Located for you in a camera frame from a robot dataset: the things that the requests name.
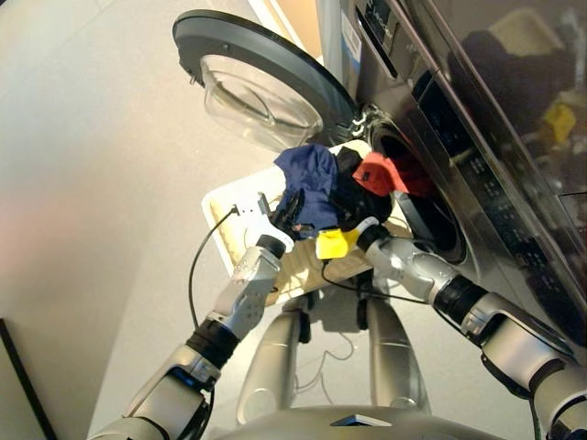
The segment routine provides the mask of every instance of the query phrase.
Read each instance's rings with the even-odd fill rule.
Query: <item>black cloth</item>
[[[518,57],[488,31],[470,33],[462,46],[520,134],[536,131],[559,92],[573,85],[575,58],[567,50]],[[457,80],[453,85],[466,97],[471,92],[469,74],[452,54],[449,68]]]
[[[343,147],[336,156],[338,175],[328,200],[338,209],[338,226],[343,231],[355,228],[363,219],[374,216],[380,222],[392,213],[389,195],[376,195],[360,186],[352,174],[362,159],[357,151]]]

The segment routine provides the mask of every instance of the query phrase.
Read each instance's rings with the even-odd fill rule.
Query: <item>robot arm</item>
[[[382,275],[431,304],[478,346],[483,365],[509,391],[533,402],[548,439],[584,438],[587,368],[553,329],[382,226],[367,228],[357,244]]]
[[[201,391],[214,388],[235,347],[259,323],[284,250],[280,239],[261,236],[192,336],[143,386],[123,417],[89,439],[172,440],[199,427],[209,411]]]

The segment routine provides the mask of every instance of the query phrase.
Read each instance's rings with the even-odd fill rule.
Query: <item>laundry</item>
[[[462,45],[519,133],[538,130],[542,116],[559,93],[572,89],[575,82],[576,61],[571,50],[553,48],[516,56],[486,30],[471,32]],[[454,83],[464,84],[468,73],[461,62],[452,53],[447,61],[450,74],[458,79]]]
[[[360,186],[380,196],[394,190],[421,197],[434,192],[434,185],[422,167],[407,155],[389,159],[378,152],[369,153],[352,177]]]
[[[285,192],[277,211],[285,209],[289,199],[303,192],[304,203],[296,222],[299,237],[315,237],[321,229],[338,225],[338,211],[328,201],[336,185],[337,162],[328,148],[317,144],[285,150],[273,162],[285,175]]]
[[[343,232],[340,228],[320,231],[316,239],[316,257],[318,259],[342,259],[357,243],[360,232],[352,229]]]
[[[342,231],[352,230],[359,222],[369,216],[380,222],[387,220],[392,212],[389,193],[379,196],[360,186],[353,173],[362,162],[360,155],[343,147],[337,154],[338,176],[335,188],[330,192],[329,201],[338,209],[338,225]]]

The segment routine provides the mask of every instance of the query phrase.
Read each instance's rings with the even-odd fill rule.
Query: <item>front-load washing machine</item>
[[[415,160],[437,196],[396,198],[425,246],[558,328],[584,362],[582,1],[316,3],[327,69],[248,20],[180,16],[180,63],[207,111],[275,150],[363,138]]]

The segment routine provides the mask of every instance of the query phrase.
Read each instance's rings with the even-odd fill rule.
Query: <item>white floor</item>
[[[189,9],[218,8],[254,19],[244,0],[27,3],[0,6],[0,202],[20,194],[14,185],[36,195],[57,188],[60,215],[50,220],[65,237],[77,238],[73,250],[53,243],[54,223],[45,220],[50,209],[39,208],[33,225],[15,222],[22,237],[42,224],[53,241],[35,241],[44,259],[23,257],[21,267],[0,272],[0,314],[13,322],[58,436],[79,439],[118,417],[190,335],[187,270],[206,231],[202,197],[267,167],[274,156],[205,115],[203,93],[188,84],[172,41],[173,20]],[[23,243],[15,240],[14,249]],[[51,246],[61,250],[57,262]],[[0,262],[13,261],[12,255],[0,250]],[[227,282],[213,246],[195,279],[203,315]],[[526,403],[483,370],[477,349],[427,308],[398,303],[397,310],[434,414],[508,439],[532,438]],[[278,312],[267,310],[223,371],[208,435],[234,427],[240,383],[262,329]],[[314,375],[325,349],[341,355],[349,350],[319,324],[313,336],[300,348],[301,382]],[[368,403],[368,337],[350,336],[355,354],[344,362],[327,360],[326,386],[335,403]],[[306,404],[327,399],[316,387],[295,400]]]

